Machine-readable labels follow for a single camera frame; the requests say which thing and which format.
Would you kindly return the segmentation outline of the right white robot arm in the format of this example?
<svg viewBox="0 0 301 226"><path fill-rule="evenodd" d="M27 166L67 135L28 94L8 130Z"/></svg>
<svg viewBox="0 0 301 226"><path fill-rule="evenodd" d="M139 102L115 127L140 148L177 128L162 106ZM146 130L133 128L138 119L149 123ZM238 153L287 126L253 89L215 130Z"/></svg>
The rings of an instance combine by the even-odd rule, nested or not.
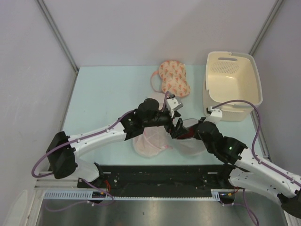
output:
<svg viewBox="0 0 301 226"><path fill-rule="evenodd" d="M257 156L239 140L223 136L216 124L199 121L193 137L201 140L207 151L225 164L232 165L230 173L217 177L222 189L231 185L246 188L275 200L288 214L301 217L301 177Z"/></svg>

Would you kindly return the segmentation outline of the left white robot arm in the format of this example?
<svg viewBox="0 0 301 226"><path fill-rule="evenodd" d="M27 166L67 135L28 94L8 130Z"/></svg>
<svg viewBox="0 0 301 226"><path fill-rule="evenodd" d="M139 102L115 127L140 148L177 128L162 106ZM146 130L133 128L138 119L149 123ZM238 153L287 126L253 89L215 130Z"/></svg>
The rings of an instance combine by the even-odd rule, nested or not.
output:
<svg viewBox="0 0 301 226"><path fill-rule="evenodd" d="M163 109L159 109L158 101L148 98L138 108L123 114L106 127L72 136L58 132L46 151L54 178L76 176L86 180L93 188L101 187L104 177L97 165L82 160L81 156L99 147L135 138L149 127L163 126L167 133L177 137L179 133L173 120L180 117L178 110L182 106L180 99L170 97Z"/></svg>

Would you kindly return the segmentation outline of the cream plastic basket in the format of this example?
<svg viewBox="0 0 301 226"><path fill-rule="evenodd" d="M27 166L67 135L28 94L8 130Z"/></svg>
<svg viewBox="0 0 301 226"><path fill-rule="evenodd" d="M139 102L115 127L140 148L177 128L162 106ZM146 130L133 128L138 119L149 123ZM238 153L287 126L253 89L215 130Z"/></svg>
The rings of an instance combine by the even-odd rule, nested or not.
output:
<svg viewBox="0 0 301 226"><path fill-rule="evenodd" d="M203 110L230 100L245 100L256 107L263 101L260 76L249 54L214 51L207 56L203 82Z"/></svg>

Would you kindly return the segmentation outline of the red bra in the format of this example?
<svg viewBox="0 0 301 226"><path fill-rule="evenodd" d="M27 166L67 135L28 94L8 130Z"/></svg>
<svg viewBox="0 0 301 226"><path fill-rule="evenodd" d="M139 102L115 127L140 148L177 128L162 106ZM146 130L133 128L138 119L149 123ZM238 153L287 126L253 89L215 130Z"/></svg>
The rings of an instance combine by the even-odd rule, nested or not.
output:
<svg viewBox="0 0 301 226"><path fill-rule="evenodd" d="M194 137L194 133L195 133L195 127L191 126L188 127L188 132L179 136L177 139L183 140L183 139L189 139L189 138L193 138Z"/></svg>

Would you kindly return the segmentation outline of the grey trimmed mesh laundry bag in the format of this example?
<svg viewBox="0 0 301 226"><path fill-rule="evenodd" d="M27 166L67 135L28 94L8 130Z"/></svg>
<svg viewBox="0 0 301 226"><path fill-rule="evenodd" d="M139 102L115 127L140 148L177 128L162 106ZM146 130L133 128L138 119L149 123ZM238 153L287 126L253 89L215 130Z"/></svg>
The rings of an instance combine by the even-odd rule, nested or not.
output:
<svg viewBox="0 0 301 226"><path fill-rule="evenodd" d="M188 128L198 123L197 119L190 118L183 121L183 126ZM196 156L206 151L206 147L201 140L197 140L194 137L189 139L171 139L170 143L172 147L177 149L181 154L188 156Z"/></svg>

